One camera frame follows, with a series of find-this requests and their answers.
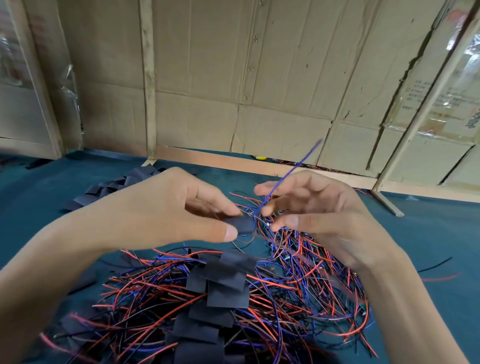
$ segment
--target blue table surface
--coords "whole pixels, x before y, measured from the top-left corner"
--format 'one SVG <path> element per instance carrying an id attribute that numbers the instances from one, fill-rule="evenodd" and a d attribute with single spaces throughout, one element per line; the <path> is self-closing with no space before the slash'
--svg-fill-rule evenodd
<path id="1" fill-rule="evenodd" d="M 144 159 L 118 154 L 74 152 L 42 167 L 26 171 L 23 166 L 10 166 L 0 172 L 0 267 L 42 227 L 62 215 L 66 201 L 85 192 L 92 184 L 119 178 L 140 166 Z M 275 179 L 252 173 L 222 170 L 159 160 L 157 168 L 180 166 L 198 178 L 219 187 L 225 194 L 241 191 L 252 194 L 257 183 Z M 453 259 L 429 272 L 424 278 L 449 276 L 458 278 L 426 282 L 437 309 L 452 331 L 471 363 L 480 362 L 476 338 L 480 337 L 480 298 L 478 266 L 480 258 L 480 205 L 458 201 L 429 199 L 400 194 L 386 194 L 405 216 L 397 218 L 368 194 L 360 194 L 374 217 L 387 229 L 395 241 L 408 253 L 417 269 L 430 267 L 452 256 Z M 205 242 L 192 245 L 213 246 Z M 229 248 L 229 243 L 215 248 Z M 266 246 L 258 241 L 245 251 L 256 256 L 266 255 Z M 119 254 L 104 257 L 118 261 Z M 68 312 L 87 298 L 98 297 L 101 283 L 109 276 L 109 268 L 96 262 L 98 284 L 65 299 L 60 310 Z M 378 327 L 373 324 L 366 337 L 379 355 L 371 359 L 360 348 L 338 352 L 342 363 L 387 363 Z M 53 355 L 37 363 L 64 363 L 65 356 Z"/>

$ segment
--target purple wire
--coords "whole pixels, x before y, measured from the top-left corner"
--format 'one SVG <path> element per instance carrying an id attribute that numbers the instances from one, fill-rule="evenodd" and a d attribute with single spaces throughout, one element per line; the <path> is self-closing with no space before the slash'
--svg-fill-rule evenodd
<path id="1" fill-rule="evenodd" d="M 300 165 L 302 165 L 304 163 L 304 161 L 306 161 L 306 159 L 310 156 L 310 154 L 313 153 L 313 151 L 315 149 L 317 149 L 317 147 L 322 143 L 323 141 L 323 138 L 320 139 L 318 142 L 315 143 L 315 145 L 313 146 L 312 149 L 310 149 L 310 152 L 307 153 L 306 156 L 303 157 L 303 159 L 297 163 L 297 165 L 295 165 L 291 170 L 288 171 L 288 173 L 283 176 L 282 178 L 280 178 L 280 180 L 276 183 L 275 187 L 270 191 L 270 193 L 265 197 L 264 201 L 262 202 L 262 204 L 260 205 L 260 207 L 258 208 L 258 211 L 260 213 L 260 210 L 262 209 L 263 206 L 266 205 L 266 203 L 268 202 L 268 200 L 270 199 L 270 197 L 272 197 L 272 194 L 273 194 L 273 191 L 275 191 L 275 189 L 285 180 L 285 178 L 287 178 L 289 175 L 292 174 L 292 172 L 294 170 L 296 170 Z"/>

